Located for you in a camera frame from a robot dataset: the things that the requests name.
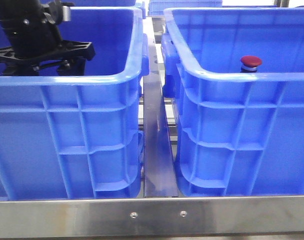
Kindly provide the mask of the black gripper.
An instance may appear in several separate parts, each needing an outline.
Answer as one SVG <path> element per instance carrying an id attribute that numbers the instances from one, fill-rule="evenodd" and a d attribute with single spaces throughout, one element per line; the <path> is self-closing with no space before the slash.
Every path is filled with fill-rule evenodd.
<path id="1" fill-rule="evenodd" d="M 95 56 L 91 42 L 64 40 L 58 25 L 66 21 L 72 2 L 0 0 L 0 26 L 10 46 L 0 48 L 3 76 L 39 76 L 57 67 L 60 76 L 83 76 Z"/>

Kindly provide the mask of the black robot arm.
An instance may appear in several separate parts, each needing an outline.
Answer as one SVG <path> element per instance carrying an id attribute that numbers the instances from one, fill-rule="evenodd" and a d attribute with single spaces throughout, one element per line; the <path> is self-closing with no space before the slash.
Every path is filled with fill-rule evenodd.
<path id="1" fill-rule="evenodd" d="M 95 56 L 91 42 L 64 40 L 58 25 L 66 21 L 73 2 L 0 0 L 0 26 L 10 46 L 0 48 L 4 76 L 38 76 L 57 67 L 60 76 L 82 76 Z"/>

